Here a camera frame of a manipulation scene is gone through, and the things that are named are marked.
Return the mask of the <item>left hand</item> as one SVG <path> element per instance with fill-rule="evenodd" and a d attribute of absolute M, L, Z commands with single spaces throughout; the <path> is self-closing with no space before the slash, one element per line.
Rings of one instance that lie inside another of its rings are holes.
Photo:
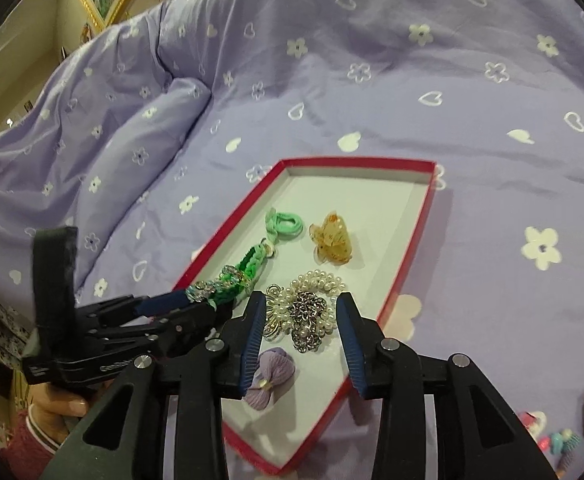
<path fill-rule="evenodd" d="M 83 418 L 104 395 L 112 380 L 102 382 L 86 400 L 76 393 L 61 390 L 49 382 L 30 387 L 30 423 L 53 441 L 61 443 L 70 433 L 67 417 Z"/>

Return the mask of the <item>red sleeve left forearm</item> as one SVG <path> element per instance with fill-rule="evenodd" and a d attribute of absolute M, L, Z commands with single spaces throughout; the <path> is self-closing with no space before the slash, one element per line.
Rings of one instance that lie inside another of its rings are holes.
<path fill-rule="evenodd" d="M 63 445 L 52 430 L 34 417 L 34 405 L 18 415 L 18 423 L 8 446 L 0 457 L 12 474 L 21 480 L 37 480 Z"/>

